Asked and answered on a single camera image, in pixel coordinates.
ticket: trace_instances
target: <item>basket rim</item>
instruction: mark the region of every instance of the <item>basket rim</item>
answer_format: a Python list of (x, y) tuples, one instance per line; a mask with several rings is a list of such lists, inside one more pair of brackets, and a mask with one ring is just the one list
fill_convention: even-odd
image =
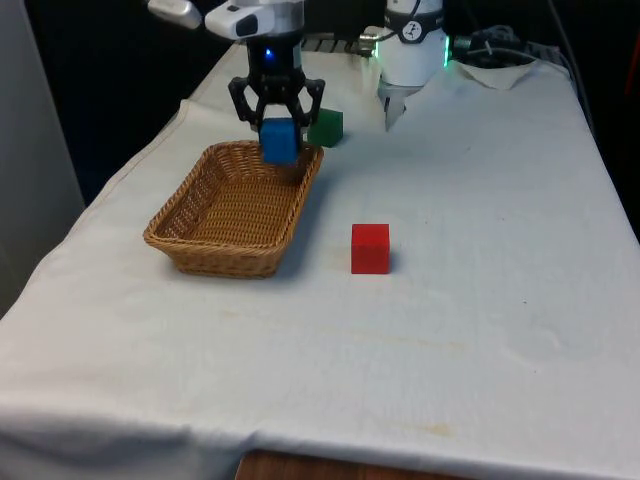
[(176, 253), (180, 251), (180, 253), (184, 254), (184, 247), (189, 247), (190, 249), (192, 249), (189, 252), (190, 255), (197, 255), (199, 253), (206, 253), (208, 255), (226, 255), (229, 254), (229, 249), (233, 249), (233, 255), (261, 256), (278, 253), (286, 248), (293, 238), (293, 227), (294, 223), (296, 223), (295, 219), (299, 217), (301, 204), (304, 202), (306, 193), (311, 188), (312, 180), (320, 169), (320, 165), (322, 164), (322, 160), (324, 158), (324, 150), (321, 147), (315, 147), (306, 143), (304, 144), (303, 148), (310, 148), (312, 150), (313, 156), (309, 161), (304, 177), (300, 182), (300, 185), (298, 186), (296, 197), (291, 202), (291, 210), (286, 221), (284, 222), (282, 231), (278, 234), (278, 237), (273, 242), (265, 244), (236, 245), (232, 243), (208, 242), (206, 240), (187, 240), (180, 237), (162, 237), (156, 233), (157, 228), (168, 217), (168, 215), (173, 212), (175, 208), (177, 208), (180, 199), (182, 199), (182, 197), (189, 191), (194, 181), (196, 180), (196, 178), (198, 178), (200, 172), (207, 163), (207, 159), (211, 155), (215, 155), (216, 151), (219, 149), (228, 148), (230, 146), (252, 148), (256, 145), (259, 145), (259, 143), (254, 140), (240, 140), (222, 142), (206, 148), (200, 156), (200, 159), (198, 160), (196, 165), (189, 172), (187, 177), (182, 181), (176, 192), (171, 197), (169, 197), (160, 211), (149, 222), (149, 225), (145, 229), (143, 235), (145, 242), (150, 246), (160, 248), (167, 253), (175, 250)]

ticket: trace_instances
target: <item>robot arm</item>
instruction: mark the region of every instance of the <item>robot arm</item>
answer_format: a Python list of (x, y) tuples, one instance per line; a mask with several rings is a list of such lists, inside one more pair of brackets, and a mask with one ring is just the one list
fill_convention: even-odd
[[(186, 0), (150, 0), (149, 10), (180, 25), (201, 23), (201, 17)], [(207, 30), (229, 40), (245, 40), (249, 54), (249, 75), (229, 84), (231, 98), (241, 121), (260, 131), (267, 105), (285, 105), (294, 122), (298, 146), (302, 132), (317, 121), (325, 83), (309, 80), (302, 71), (301, 48), (304, 29), (304, 0), (229, 0), (205, 17)], [(258, 96), (256, 110), (247, 102), (250, 87)], [(304, 112), (299, 96), (305, 88), (313, 100)]]

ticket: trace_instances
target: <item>dark background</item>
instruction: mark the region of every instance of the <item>dark background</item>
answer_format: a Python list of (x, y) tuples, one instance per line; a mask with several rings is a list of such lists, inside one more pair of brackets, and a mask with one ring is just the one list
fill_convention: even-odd
[[(169, 121), (228, 48), (165, 24), (138, 0), (25, 0), (83, 195)], [(195, 0), (205, 12), (221, 3)], [(544, 0), (469, 0), (480, 26), (511, 25), (523, 39), (560, 45)], [(582, 70), (596, 139), (636, 232), (640, 113), (624, 88), (638, 34), (636, 0), (556, 0)], [(308, 0), (310, 31), (357, 34), (381, 24), (385, 0)], [(470, 33), (463, 0), (445, 0), (450, 35)]]

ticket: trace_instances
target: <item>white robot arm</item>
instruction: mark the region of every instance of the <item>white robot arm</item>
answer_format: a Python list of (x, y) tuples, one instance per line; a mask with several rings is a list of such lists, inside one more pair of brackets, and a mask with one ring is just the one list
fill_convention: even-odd
[[(148, 2), (152, 13), (173, 23), (193, 29), (202, 22), (188, 0)], [(443, 0), (387, 0), (385, 30), (376, 48), (387, 128), (404, 112), (404, 99), (420, 90), (444, 64), (443, 20)], [(204, 23), (216, 35), (247, 41), (250, 74), (229, 86), (241, 120), (259, 130), (265, 106), (279, 103), (288, 107), (299, 130), (316, 121), (324, 82), (308, 81), (302, 73), (304, 0), (228, 0), (207, 14)], [(247, 87), (259, 98), (255, 112), (244, 98)], [(314, 99), (306, 114), (298, 101), (305, 87)]]
[[(187, 0), (150, 0), (148, 8), (180, 25), (196, 23), (191, 13), (197, 10)], [(285, 105), (300, 148), (303, 131), (318, 119), (325, 87), (324, 81), (309, 80), (302, 71), (304, 0), (229, 0), (207, 14), (205, 26), (228, 40), (247, 43), (249, 75), (229, 84), (240, 120), (260, 132), (267, 105)], [(255, 110), (247, 102), (247, 88), (258, 96)], [(300, 103), (303, 88), (312, 99), (308, 112)]]
[(229, 40), (302, 31), (304, 0), (229, 0), (206, 16), (205, 25)]

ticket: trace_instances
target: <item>white cloth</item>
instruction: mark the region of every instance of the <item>white cloth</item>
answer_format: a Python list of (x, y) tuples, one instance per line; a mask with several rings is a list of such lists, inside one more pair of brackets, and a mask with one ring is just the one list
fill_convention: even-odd
[[(640, 250), (569, 81), (443, 71), (386, 134), (358, 64), (304, 60), (346, 138), (279, 274), (186, 276), (142, 241), (206, 146), (250, 135), (234, 50), (0, 322), (0, 478), (217, 480), (254, 448), (640, 477)], [(353, 223), (391, 225), (391, 275), (349, 273)]]

